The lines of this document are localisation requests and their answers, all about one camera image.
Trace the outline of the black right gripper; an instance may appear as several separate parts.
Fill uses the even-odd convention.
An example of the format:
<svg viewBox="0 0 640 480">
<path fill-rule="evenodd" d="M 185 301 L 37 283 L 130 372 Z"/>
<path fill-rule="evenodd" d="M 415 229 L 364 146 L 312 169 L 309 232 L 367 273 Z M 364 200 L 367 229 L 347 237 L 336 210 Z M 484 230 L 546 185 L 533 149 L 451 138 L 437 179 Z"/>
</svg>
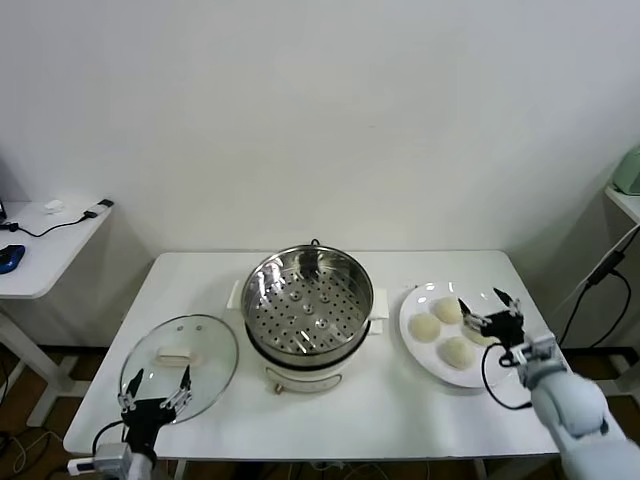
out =
<svg viewBox="0 0 640 480">
<path fill-rule="evenodd" d="M 494 288 L 493 291 L 504 305 L 501 311 L 483 317 L 473 312 L 461 298 L 458 298 L 462 320 L 469 329 L 482 333 L 484 337 L 498 339 L 509 350 L 524 343 L 521 302 L 498 288 Z"/>
</svg>

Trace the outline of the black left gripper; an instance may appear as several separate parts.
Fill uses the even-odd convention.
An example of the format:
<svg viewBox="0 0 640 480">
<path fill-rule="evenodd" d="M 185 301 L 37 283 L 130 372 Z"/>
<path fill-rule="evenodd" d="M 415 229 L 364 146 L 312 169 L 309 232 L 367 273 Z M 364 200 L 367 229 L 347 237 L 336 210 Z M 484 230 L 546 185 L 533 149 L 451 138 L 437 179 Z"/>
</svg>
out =
<svg viewBox="0 0 640 480">
<path fill-rule="evenodd" d="M 176 410 L 183 410 L 192 398 L 191 368 L 186 366 L 179 387 L 166 399 L 152 398 L 135 401 L 144 378 L 141 368 L 129 381 L 124 392 L 118 394 L 122 420 L 128 427 L 126 442 L 132 451 L 152 451 L 160 429 L 176 419 Z"/>
</svg>

